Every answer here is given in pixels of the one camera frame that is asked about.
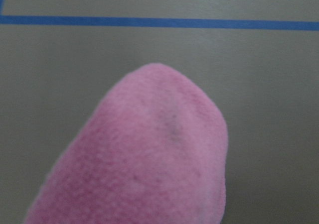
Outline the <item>pink and grey cleaning cloth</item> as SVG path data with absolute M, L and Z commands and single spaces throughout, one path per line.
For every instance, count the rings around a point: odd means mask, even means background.
M 26 224 L 219 224 L 226 122 L 163 64 L 126 75 L 57 160 Z

